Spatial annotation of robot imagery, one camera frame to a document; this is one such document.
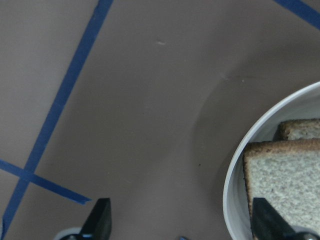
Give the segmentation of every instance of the blue line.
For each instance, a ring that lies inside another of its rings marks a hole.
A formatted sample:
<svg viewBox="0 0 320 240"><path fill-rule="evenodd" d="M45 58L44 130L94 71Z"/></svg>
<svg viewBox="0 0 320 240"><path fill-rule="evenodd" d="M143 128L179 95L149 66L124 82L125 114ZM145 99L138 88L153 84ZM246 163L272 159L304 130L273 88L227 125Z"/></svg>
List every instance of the blue line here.
<svg viewBox="0 0 320 240"><path fill-rule="evenodd" d="M26 162L24 167L26 171L35 172L112 2L113 0L99 0ZM28 181L19 179L2 217L3 235L1 239L7 233L28 185Z"/></svg>
<svg viewBox="0 0 320 240"><path fill-rule="evenodd" d="M8 163L2 159L0 159L0 169L8 173L11 173L13 175L16 175L17 177L21 178L22 180L25 180L26 182L34 183L44 189L47 189L51 192L59 194L60 196L70 199L78 204L84 205L86 204L86 202L91 200L90 198L87 198L65 187L57 185L29 171L26 171L20 167L12 165L11 163Z"/></svg>
<svg viewBox="0 0 320 240"><path fill-rule="evenodd" d="M320 30L320 14L300 0L274 0Z"/></svg>

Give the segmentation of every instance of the black object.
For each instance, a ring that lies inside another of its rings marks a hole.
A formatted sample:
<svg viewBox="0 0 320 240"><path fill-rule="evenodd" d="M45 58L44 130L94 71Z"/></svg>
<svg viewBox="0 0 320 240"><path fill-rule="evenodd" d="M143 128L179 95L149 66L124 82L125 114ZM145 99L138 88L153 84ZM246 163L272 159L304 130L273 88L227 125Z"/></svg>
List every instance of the black object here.
<svg viewBox="0 0 320 240"><path fill-rule="evenodd" d="M311 232L295 232L263 197L253 198L251 229L259 240L320 240Z"/></svg>
<svg viewBox="0 0 320 240"><path fill-rule="evenodd" d="M86 219L80 233L67 235L61 240L108 240L111 228L110 198L100 198Z"/></svg>

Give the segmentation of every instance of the bread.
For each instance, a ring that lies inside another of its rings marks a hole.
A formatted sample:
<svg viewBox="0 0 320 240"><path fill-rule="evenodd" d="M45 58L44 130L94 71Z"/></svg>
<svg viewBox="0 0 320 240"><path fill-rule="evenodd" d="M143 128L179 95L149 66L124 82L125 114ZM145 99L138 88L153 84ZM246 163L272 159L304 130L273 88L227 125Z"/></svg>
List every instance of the bread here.
<svg viewBox="0 0 320 240"><path fill-rule="evenodd" d="M248 143L243 172L250 216L262 197L290 225L320 233L320 139Z"/></svg>
<svg viewBox="0 0 320 240"><path fill-rule="evenodd" d="M281 122L276 136L279 140L320 138L320 119L299 119Z"/></svg>

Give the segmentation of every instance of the white bowl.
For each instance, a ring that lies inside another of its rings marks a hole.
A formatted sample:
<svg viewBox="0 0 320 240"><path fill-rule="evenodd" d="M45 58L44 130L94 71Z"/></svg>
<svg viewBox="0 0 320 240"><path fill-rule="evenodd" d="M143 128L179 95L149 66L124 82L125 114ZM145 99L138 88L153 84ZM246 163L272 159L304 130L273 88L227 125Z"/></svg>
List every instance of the white bowl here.
<svg viewBox="0 0 320 240"><path fill-rule="evenodd" d="M271 141L278 124L290 119L320 118L320 82L286 97L267 111L244 136L226 174L223 215L233 240L250 240L252 233L242 167L242 152L248 142Z"/></svg>

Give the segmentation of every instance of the gray table surface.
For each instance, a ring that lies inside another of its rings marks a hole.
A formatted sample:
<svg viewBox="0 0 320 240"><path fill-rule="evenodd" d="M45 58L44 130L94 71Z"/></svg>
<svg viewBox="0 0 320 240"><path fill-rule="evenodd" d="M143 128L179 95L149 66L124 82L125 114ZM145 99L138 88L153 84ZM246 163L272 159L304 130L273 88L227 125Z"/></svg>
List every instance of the gray table surface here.
<svg viewBox="0 0 320 240"><path fill-rule="evenodd" d="M1 159L24 167L96 4L0 1ZM114 0L35 173L110 197L111 240L231 239L232 155L265 111L319 81L319 39L272 0ZM17 181L0 171L0 213ZM94 203L30 184L6 239L53 239Z"/></svg>

